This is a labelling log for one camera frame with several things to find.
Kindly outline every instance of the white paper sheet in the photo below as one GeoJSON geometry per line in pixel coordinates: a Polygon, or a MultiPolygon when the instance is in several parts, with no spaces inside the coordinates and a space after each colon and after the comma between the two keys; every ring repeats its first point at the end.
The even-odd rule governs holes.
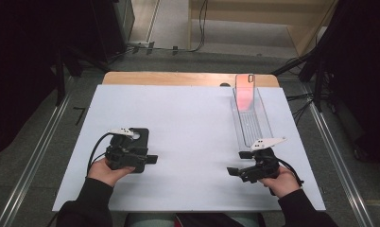
{"type": "MultiPolygon", "coordinates": [[[[275,137],[273,147],[302,180],[316,209],[325,210],[299,133],[281,88],[259,88],[275,137]]],[[[243,183],[228,166],[253,166],[241,160],[233,124],[229,87],[99,85],[66,169],[53,211],[73,201],[84,183],[96,141],[109,129],[148,128],[148,154],[159,156],[141,174],[115,186],[110,209],[129,212],[270,211],[277,198],[260,183],[243,183]]],[[[99,145],[101,154],[109,145],[99,145]]]]}

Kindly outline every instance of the person's left hand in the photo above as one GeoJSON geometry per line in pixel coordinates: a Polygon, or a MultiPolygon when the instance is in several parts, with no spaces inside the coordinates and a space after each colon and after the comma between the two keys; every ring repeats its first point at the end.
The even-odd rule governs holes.
{"type": "Polygon", "coordinates": [[[127,166],[121,169],[111,170],[107,165],[107,159],[103,158],[93,163],[87,177],[114,186],[119,179],[131,173],[134,169],[135,167],[127,166]]]}

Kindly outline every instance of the person's right hand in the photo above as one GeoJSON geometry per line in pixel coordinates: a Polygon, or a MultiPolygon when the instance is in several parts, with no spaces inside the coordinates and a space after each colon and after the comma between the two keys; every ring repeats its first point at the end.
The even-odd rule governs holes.
{"type": "Polygon", "coordinates": [[[134,167],[128,166],[121,169],[111,170],[108,167],[107,162],[108,161],[106,158],[102,158],[94,162],[87,177],[99,180],[111,187],[114,187],[119,179],[130,174],[134,170],[134,167]]]}
{"type": "Polygon", "coordinates": [[[272,189],[273,193],[280,199],[281,197],[300,189],[293,173],[283,166],[279,166],[279,176],[276,179],[264,178],[259,180],[264,186],[272,189]]]}

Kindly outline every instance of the aluminum rail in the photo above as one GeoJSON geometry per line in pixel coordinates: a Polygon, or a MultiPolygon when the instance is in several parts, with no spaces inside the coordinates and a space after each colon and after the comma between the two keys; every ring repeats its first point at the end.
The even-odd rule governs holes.
{"type": "MultiPolygon", "coordinates": [[[[308,84],[303,83],[302,88],[306,93],[312,93],[308,84]]],[[[332,163],[334,164],[337,175],[344,188],[349,203],[353,208],[355,217],[357,218],[359,225],[364,227],[374,226],[370,214],[365,205],[365,202],[360,196],[358,188],[356,187],[354,180],[350,175],[350,172],[346,167],[346,164],[343,161],[343,158],[337,147],[336,141],[332,136],[332,133],[330,132],[328,125],[326,124],[323,114],[318,111],[317,107],[313,102],[310,104],[310,110],[314,116],[314,119],[316,120],[317,126],[320,130],[320,134],[323,138],[326,148],[328,149],[328,153],[332,159],[332,163]]]]}
{"type": "Polygon", "coordinates": [[[67,103],[69,102],[70,96],[72,94],[72,90],[76,84],[76,80],[70,77],[67,81],[68,89],[65,98],[62,100],[59,107],[56,107],[54,112],[52,113],[40,140],[34,148],[34,151],[26,165],[25,170],[22,173],[18,183],[14,186],[8,203],[4,208],[4,211],[0,217],[0,227],[8,227],[14,221],[14,218],[22,204],[25,195],[27,193],[28,188],[31,185],[31,182],[34,179],[34,176],[37,172],[38,167],[46,153],[49,142],[51,141],[55,129],[60,123],[60,119],[63,116],[63,113],[66,109],[67,103]]]}

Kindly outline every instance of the black sleeve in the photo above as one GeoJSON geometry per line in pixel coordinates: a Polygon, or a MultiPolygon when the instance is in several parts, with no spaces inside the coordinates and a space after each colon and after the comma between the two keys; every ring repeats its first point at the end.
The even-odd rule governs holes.
{"type": "Polygon", "coordinates": [[[279,204],[285,215],[286,227],[337,226],[328,214],[314,208],[302,189],[282,197],[279,204]]]}
{"type": "Polygon", "coordinates": [[[112,227],[112,216],[108,203],[113,188],[101,181],[86,178],[78,199],[67,201],[58,214],[57,226],[102,226],[112,227]]]}

